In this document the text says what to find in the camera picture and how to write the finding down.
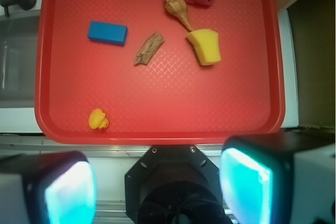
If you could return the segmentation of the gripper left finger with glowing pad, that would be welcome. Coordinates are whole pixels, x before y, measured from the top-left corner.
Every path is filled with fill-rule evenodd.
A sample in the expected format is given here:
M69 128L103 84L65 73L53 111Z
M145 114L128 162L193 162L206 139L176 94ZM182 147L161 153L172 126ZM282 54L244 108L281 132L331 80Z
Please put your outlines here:
M96 203L82 152L1 157L1 223L93 223Z

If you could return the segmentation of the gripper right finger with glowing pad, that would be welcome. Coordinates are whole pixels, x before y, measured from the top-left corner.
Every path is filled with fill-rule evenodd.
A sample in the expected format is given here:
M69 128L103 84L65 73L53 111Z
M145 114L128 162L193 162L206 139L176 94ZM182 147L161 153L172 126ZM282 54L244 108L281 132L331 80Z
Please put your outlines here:
M232 136L219 181L239 223L335 223L335 134Z

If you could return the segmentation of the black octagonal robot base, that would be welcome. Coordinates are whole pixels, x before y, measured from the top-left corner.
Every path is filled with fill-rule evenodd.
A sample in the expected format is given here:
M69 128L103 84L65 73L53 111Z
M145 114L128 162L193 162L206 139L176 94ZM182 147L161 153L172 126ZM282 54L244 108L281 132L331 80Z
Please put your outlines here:
M151 146L126 172L125 213L134 223L231 223L219 169L194 145Z

